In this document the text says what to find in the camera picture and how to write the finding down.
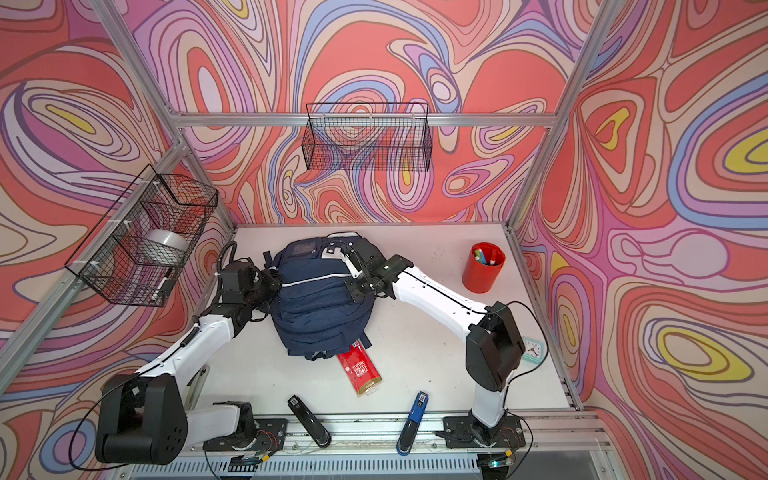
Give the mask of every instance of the red cup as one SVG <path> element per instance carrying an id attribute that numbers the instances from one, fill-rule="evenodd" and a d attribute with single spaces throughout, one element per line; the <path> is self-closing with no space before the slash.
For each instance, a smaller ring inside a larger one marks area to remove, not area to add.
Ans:
<path id="1" fill-rule="evenodd" d="M 494 260 L 495 263 L 493 265 L 485 265 L 476 260 L 475 250 L 477 249 L 482 250 L 483 255 L 485 255 L 485 261 L 490 263 Z M 464 268 L 464 275 L 462 275 L 462 283 L 470 292 L 485 293 L 489 291 L 496 281 L 498 273 L 502 271 L 505 260 L 507 260 L 507 257 L 502 252 L 502 249 L 493 243 L 476 243 L 472 245 L 472 249 L 469 251 L 469 258 L 467 259 L 467 266 Z"/>

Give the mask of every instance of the robotic arm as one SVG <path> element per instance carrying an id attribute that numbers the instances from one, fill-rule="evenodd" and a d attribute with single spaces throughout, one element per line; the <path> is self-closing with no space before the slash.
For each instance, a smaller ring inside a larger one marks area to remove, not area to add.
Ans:
<path id="1" fill-rule="evenodd" d="M 400 255 L 387 260 L 364 238 L 342 255 L 356 302 L 377 295 L 411 303 L 465 341 L 466 369 L 477 383 L 470 429 L 476 443 L 491 446 L 504 422 L 508 378 L 525 352 L 509 308 L 458 295 Z M 107 381 L 95 445 L 98 461 L 166 465 L 181 449 L 205 440 L 227 437 L 239 449 L 253 442 L 249 404 L 225 402 L 185 412 L 180 397 L 204 363 L 253 320 L 255 310 L 268 312 L 280 289 L 280 282 L 250 259 L 230 261 L 220 280 L 216 299 L 184 338 L 134 375 Z"/>

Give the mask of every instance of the white table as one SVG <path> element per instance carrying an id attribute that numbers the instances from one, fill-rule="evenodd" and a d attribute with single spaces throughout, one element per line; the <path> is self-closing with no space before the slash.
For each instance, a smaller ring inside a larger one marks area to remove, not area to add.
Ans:
<path id="1" fill-rule="evenodd" d="M 434 280 L 455 292 L 492 305 L 531 301 L 497 224 L 382 225 L 348 227 L 242 227 L 237 231 L 237 257 L 251 257 L 263 266 L 262 252 L 274 255 L 288 243 L 330 233 L 354 230 L 368 238 L 385 257 L 399 254 Z M 468 249 L 491 242 L 505 252 L 506 264 L 490 292 L 478 295 L 462 285 Z M 531 314 L 510 306 L 520 334 L 543 341 Z M 383 381 L 368 395 L 358 397 L 339 361 L 288 356 L 271 318 L 251 323 L 208 362 L 207 376 L 197 408 L 213 402 L 250 402 L 256 415 L 289 414 L 287 400 L 298 395 L 316 414 L 408 412 L 419 390 L 429 394 L 429 412 L 468 411 L 475 382 L 464 367 L 463 342 L 415 306 L 380 299 L 373 307 L 366 335 L 368 350 Z M 523 362 L 519 372 L 532 368 Z M 511 384 L 507 407 L 516 410 L 568 408 L 560 377 L 551 358 L 531 375 Z"/>

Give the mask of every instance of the clock face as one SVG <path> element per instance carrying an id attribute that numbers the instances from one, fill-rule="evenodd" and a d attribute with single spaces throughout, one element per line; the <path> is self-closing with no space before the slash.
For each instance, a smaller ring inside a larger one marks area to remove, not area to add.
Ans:
<path id="1" fill-rule="evenodd" d="M 525 344 L 523 358 L 534 363 L 540 363 L 545 354 L 544 343 L 539 342 L 538 340 L 529 339 L 528 337 L 523 337 L 523 343 Z"/>

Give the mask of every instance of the red packet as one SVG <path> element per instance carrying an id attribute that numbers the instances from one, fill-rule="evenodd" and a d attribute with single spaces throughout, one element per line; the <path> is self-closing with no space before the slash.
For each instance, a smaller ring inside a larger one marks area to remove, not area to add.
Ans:
<path id="1" fill-rule="evenodd" d="M 359 340 L 352 344 L 347 353 L 340 353 L 336 358 L 339 359 L 358 396 L 368 392 L 382 381 L 381 375 L 376 371 L 376 367 L 373 366 L 373 362 Z"/>

